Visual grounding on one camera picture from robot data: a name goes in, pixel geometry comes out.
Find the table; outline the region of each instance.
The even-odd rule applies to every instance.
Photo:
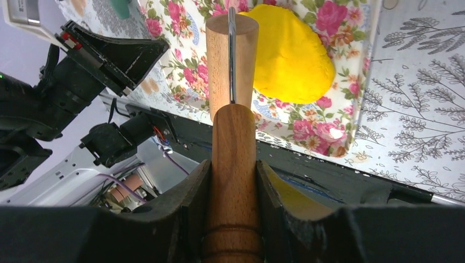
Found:
[[[108,1],[58,3],[67,19],[119,38],[150,38],[135,0],[119,20]],[[461,0],[385,0],[371,58],[359,130],[342,158],[317,155],[258,132],[260,140],[292,148],[362,173],[375,174],[465,202],[465,7]],[[130,98],[211,123],[171,95],[157,64]]]

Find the wood grain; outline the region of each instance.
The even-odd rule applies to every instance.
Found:
[[[203,262],[263,262],[255,166],[252,112],[239,104],[220,108],[213,122]]]
[[[229,104],[228,15],[206,23],[210,118]],[[236,14],[236,103],[250,108],[257,56],[258,23]]]

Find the leaf print tablecloth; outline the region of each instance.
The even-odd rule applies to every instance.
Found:
[[[288,8],[312,26],[327,48],[337,74],[329,91],[313,104],[283,102],[254,90],[251,110],[256,117],[257,130],[325,156],[346,155],[354,141],[360,115],[360,98],[370,61],[369,47],[375,36],[371,25],[378,21],[378,12],[371,11],[378,10],[379,0],[265,3]],[[161,59],[171,96],[183,104],[183,108],[209,114],[205,21],[226,14],[228,7],[246,12],[261,3],[252,0],[140,0],[139,4],[146,15],[149,32],[171,44],[171,50]]]

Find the teal object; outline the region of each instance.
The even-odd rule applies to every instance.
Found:
[[[131,15],[129,12],[128,0],[109,0],[111,7],[120,19],[128,19]]]

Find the yellow dough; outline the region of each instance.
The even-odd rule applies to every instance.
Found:
[[[312,103],[330,88],[334,66],[318,35],[290,10],[261,4],[248,13],[259,25],[254,87],[284,102]]]

